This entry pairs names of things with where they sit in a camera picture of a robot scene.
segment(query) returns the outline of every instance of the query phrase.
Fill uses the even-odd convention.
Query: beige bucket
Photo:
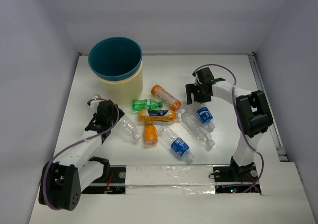
[[[138,99],[143,91],[142,68],[143,61],[141,61],[140,67],[134,75],[121,81],[107,81],[96,76],[105,88],[109,99],[117,104],[129,104],[134,99]]]

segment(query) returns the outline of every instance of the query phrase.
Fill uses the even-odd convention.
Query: blue bottle label
[[[209,111],[209,109],[206,106],[197,110],[197,114],[199,115],[200,121],[202,123],[206,123],[206,122],[211,121],[213,119],[211,112]]]
[[[164,116],[169,110],[148,111],[150,116]]]
[[[171,149],[173,149],[174,152],[182,157],[184,153],[189,149],[189,146],[181,138],[178,138],[171,144]]]

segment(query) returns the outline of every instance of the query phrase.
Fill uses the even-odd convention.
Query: bucket
[[[105,39],[92,48],[88,64],[113,102],[129,104],[140,97],[142,50],[135,41],[123,37]]]

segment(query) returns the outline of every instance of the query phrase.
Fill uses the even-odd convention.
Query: red wire
[[[253,183],[255,182],[254,179],[252,179],[252,177],[249,176],[248,174],[247,174],[247,177],[248,177],[250,180],[252,180]]]
[[[111,179],[112,179],[113,175],[114,175],[113,173],[110,175],[109,180],[108,180],[108,182],[107,182],[107,184],[106,184],[106,188],[105,188],[104,191],[107,191],[107,190],[109,189],[109,184],[110,184],[110,182],[111,182]]]

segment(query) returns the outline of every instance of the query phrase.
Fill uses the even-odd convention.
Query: clear plastic tape
[[[215,194],[214,185],[199,186],[126,186],[126,194],[131,195],[190,195]]]
[[[126,186],[214,186],[212,165],[127,165]]]

